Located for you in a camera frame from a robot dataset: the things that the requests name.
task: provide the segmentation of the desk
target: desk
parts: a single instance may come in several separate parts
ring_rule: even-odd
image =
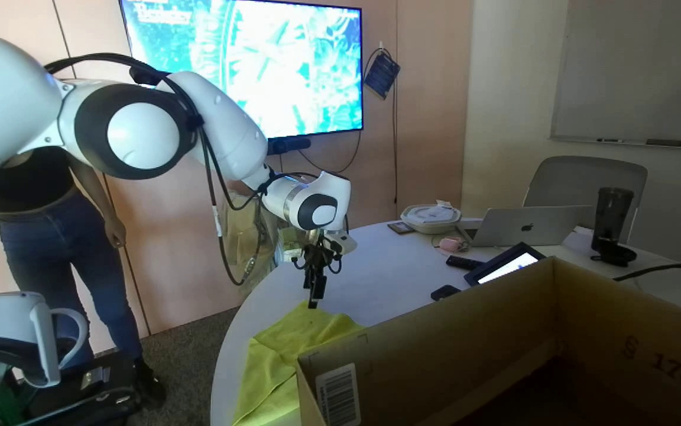
[[[340,275],[330,275],[326,293],[320,306],[330,312],[352,316],[360,326],[374,326],[434,302],[430,290],[442,284],[467,288],[463,269],[448,268],[448,254],[434,248],[428,236],[399,236],[383,222],[357,226],[351,236],[357,241],[357,248],[344,258]],[[540,251],[597,269],[606,277],[669,262],[653,254],[638,254],[630,268],[603,264],[591,261],[590,241],[591,234],[586,230],[575,230],[562,245],[540,245]],[[501,251],[506,248],[470,248],[467,256],[490,261]],[[681,306],[681,269],[646,275],[637,281],[622,284],[638,286],[640,290]],[[303,300],[308,300],[303,269],[286,262],[272,269],[240,308],[227,329],[216,367],[211,393],[212,426],[229,423],[229,411],[234,410],[242,389],[249,338],[289,314]]]

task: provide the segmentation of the whiteboard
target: whiteboard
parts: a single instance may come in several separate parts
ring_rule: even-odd
[[[681,146],[681,0],[571,0],[551,136]]]

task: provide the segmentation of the black top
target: black top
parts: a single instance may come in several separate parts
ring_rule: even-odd
[[[36,148],[19,166],[0,167],[0,212],[34,210],[47,206],[75,187],[69,153],[62,148]]]

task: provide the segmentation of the grey floor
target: grey floor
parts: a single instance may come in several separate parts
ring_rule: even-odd
[[[144,338],[144,358],[168,385],[158,410],[142,410],[127,426],[208,426],[211,385],[221,342],[237,310]]]

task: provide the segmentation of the jeans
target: jeans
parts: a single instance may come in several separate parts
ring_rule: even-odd
[[[142,358],[142,342],[125,299],[123,262],[104,234],[99,210],[74,190],[47,210],[0,215],[0,239],[7,264],[22,290],[37,290],[50,308],[72,308],[85,314],[72,268],[85,281],[99,319],[106,323],[117,351],[130,359]],[[67,316],[54,316],[56,340],[75,340],[79,329]],[[67,368],[92,363],[85,348]]]

